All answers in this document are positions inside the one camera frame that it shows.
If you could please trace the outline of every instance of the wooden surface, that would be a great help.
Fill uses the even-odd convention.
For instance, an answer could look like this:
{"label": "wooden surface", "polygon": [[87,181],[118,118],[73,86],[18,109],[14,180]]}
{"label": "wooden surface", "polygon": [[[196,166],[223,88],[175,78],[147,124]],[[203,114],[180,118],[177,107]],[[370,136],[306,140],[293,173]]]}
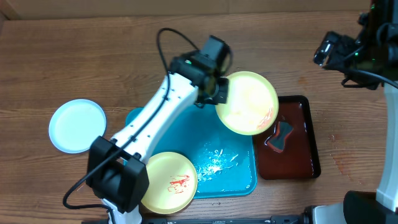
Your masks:
{"label": "wooden surface", "polygon": [[[356,35],[356,12],[119,17],[6,21],[0,35],[0,222],[79,223],[102,209],[67,210],[64,193],[85,174],[87,153],[56,150],[48,137],[54,111],[75,98],[98,102],[106,137],[144,106],[163,79],[155,33],[173,27],[202,45],[209,34],[234,51],[231,72],[266,77],[278,95],[305,95],[312,111],[322,174],[315,180],[262,180],[246,197],[194,200],[172,218],[268,217],[307,205],[341,202],[348,190],[374,191],[384,164],[386,104],[382,89],[350,90],[338,72],[312,63],[328,30]],[[190,50],[164,34],[170,59]],[[71,203],[95,203],[84,185]]]}
{"label": "wooden surface", "polygon": [[370,0],[0,0],[10,19],[175,16],[253,12],[369,11]]}

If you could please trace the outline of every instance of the blue plastic tray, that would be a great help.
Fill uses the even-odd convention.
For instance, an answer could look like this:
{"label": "blue plastic tray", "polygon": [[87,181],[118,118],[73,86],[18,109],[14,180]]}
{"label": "blue plastic tray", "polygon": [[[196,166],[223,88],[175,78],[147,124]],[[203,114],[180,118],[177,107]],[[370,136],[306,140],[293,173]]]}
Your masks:
{"label": "blue plastic tray", "polygon": [[[132,110],[126,125],[141,110]],[[198,188],[194,198],[247,195],[257,185],[252,137],[229,130],[213,105],[203,109],[192,105],[183,111],[156,146],[154,154],[160,152],[180,153],[195,166]]]}

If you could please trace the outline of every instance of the wooden table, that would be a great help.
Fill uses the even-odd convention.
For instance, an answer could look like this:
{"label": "wooden table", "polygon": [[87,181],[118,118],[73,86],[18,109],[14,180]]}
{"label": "wooden table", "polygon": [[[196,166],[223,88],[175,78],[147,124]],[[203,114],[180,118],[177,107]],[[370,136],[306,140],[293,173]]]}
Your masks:
{"label": "wooden table", "polygon": [[[235,14],[7,21],[0,35],[0,222],[79,223],[103,209],[68,210],[64,193],[86,172],[88,153],[56,150],[48,136],[54,111],[75,98],[98,102],[106,137],[144,106],[163,79],[155,47],[161,27],[202,45],[209,34],[234,51],[230,72],[266,77],[278,95],[305,95],[312,111],[322,174],[315,180],[263,180],[246,197],[194,200],[172,218],[268,217],[307,205],[341,202],[348,190],[374,191],[384,164],[386,104],[377,91],[344,89],[338,72],[312,63],[326,31],[355,36],[358,12]],[[168,59],[190,50],[162,37]],[[70,200],[98,203],[84,185]]]}

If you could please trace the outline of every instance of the white plate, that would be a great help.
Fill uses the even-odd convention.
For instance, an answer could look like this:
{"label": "white plate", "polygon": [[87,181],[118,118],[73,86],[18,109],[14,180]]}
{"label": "white plate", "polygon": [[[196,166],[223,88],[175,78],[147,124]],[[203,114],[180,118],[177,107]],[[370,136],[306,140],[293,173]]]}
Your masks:
{"label": "white plate", "polygon": [[93,141],[105,133],[106,116],[91,100],[72,100],[54,113],[49,124],[52,144],[66,153],[88,150]]}

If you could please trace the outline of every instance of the yellow plate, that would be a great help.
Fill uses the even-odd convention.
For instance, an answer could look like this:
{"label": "yellow plate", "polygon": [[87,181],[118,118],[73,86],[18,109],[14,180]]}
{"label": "yellow plate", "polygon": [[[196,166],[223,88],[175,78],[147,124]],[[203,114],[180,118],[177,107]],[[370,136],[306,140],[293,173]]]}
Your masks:
{"label": "yellow plate", "polygon": [[141,200],[149,210],[171,214],[185,208],[198,187],[193,164],[181,154],[162,152],[152,156],[147,165],[149,188]]}
{"label": "yellow plate", "polygon": [[216,106],[220,120],[238,134],[255,135],[267,130],[279,109],[278,96],[271,83],[254,72],[236,72],[227,78],[227,102]]}

